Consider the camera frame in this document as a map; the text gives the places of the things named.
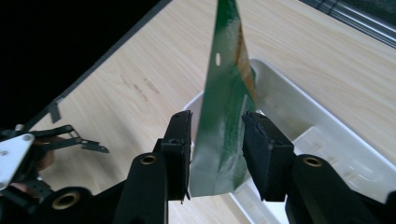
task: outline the plastic container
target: plastic container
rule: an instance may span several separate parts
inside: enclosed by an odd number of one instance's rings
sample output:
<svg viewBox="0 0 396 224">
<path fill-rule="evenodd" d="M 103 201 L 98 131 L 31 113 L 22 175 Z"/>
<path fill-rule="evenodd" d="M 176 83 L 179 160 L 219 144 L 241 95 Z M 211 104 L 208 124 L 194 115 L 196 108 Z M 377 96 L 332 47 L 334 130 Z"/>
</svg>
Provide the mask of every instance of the plastic container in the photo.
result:
<svg viewBox="0 0 396 224">
<path fill-rule="evenodd" d="M 256 59 L 250 64 L 257 74 L 258 109 L 293 142 L 295 153 L 321 157 L 351 189 L 384 203 L 396 188 L 396 167 L 273 67 Z M 184 107 L 193 113 L 192 142 L 202 95 Z M 288 223 L 285 204 L 261 202 L 251 178 L 231 196 L 253 223 Z"/>
</svg>

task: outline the dark background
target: dark background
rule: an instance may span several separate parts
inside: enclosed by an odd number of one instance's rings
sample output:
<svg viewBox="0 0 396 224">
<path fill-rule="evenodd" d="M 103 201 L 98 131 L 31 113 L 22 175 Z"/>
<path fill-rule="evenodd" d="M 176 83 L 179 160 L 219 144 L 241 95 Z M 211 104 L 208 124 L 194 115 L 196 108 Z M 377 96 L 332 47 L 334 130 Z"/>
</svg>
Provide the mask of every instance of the dark background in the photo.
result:
<svg viewBox="0 0 396 224">
<path fill-rule="evenodd" d="M 159 1 L 0 1 L 0 127 L 36 116 Z"/>
</svg>

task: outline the green bag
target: green bag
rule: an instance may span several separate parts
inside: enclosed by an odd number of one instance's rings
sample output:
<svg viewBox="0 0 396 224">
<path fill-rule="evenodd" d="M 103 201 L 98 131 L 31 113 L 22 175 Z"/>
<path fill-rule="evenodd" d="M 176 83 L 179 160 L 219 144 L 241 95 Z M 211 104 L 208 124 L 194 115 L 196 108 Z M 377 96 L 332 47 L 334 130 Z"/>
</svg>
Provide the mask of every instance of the green bag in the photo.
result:
<svg viewBox="0 0 396 224">
<path fill-rule="evenodd" d="M 219 0 L 205 94 L 191 164 L 191 196 L 235 190 L 247 166 L 241 116 L 255 110 L 254 72 L 234 0 Z"/>
</svg>

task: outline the screw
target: screw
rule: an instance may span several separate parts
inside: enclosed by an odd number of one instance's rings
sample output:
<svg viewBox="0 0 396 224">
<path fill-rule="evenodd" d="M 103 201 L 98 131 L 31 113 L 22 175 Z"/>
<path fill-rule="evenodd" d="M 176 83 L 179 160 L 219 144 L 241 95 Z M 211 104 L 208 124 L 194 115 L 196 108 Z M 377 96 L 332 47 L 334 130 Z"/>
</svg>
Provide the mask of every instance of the screw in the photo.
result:
<svg viewBox="0 0 396 224">
<path fill-rule="evenodd" d="M 24 141 L 29 141 L 31 139 L 31 137 L 29 135 L 25 135 L 22 139 Z"/>
</svg>

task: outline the wood grain surface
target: wood grain surface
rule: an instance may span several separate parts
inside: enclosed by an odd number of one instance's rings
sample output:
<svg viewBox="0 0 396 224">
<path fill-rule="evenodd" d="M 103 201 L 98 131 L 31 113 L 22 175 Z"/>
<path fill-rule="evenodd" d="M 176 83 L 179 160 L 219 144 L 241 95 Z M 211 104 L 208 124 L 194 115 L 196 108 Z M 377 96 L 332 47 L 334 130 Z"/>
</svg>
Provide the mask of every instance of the wood grain surface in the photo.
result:
<svg viewBox="0 0 396 224">
<path fill-rule="evenodd" d="M 238 1 L 247 50 L 328 108 L 396 163 L 396 50 L 296 0 Z M 72 124 L 110 154 L 58 150 L 42 173 L 60 189 L 96 194 L 125 179 L 153 149 L 170 117 L 204 89 L 216 1 L 174 0 L 59 104 Z M 170 223 L 247 223 L 229 195 L 170 203 Z"/>
</svg>

